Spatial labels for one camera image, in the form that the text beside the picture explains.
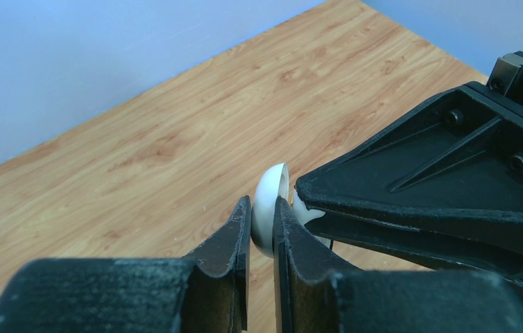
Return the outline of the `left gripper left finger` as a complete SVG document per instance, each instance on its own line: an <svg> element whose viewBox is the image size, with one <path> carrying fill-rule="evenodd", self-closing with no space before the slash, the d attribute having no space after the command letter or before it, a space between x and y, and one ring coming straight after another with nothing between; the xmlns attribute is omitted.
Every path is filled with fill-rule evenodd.
<svg viewBox="0 0 523 333"><path fill-rule="evenodd" d="M179 258L44 258L0 295L0 332L244 332L251 204Z"/></svg>

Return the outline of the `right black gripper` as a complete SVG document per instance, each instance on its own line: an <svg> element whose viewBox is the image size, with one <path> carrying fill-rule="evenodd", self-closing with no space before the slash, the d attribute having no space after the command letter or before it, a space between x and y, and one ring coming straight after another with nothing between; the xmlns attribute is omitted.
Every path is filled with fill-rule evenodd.
<svg viewBox="0 0 523 333"><path fill-rule="evenodd" d="M501 275L523 300L523 51L300 176L316 235L433 269Z"/></svg>

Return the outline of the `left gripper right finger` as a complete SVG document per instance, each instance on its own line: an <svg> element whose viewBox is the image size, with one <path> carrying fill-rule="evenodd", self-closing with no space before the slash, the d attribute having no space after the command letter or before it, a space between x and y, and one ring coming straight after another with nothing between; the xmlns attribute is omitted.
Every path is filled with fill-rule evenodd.
<svg viewBox="0 0 523 333"><path fill-rule="evenodd" d="M363 271L278 198L273 221L278 332L523 332L523 304L478 271Z"/></svg>

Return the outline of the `white charging case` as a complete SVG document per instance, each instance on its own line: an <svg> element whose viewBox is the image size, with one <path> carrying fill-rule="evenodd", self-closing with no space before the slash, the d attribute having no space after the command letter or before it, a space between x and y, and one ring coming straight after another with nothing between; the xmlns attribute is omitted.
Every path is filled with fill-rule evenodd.
<svg viewBox="0 0 523 333"><path fill-rule="evenodd" d="M273 221L275 202L281 197L292 199L292 210L301 225L322 218L324 211L309 209L297 191L290 194L289 168L280 163L267 169L260 178L252 204L251 238L256 248L266 257L273 257Z"/></svg>

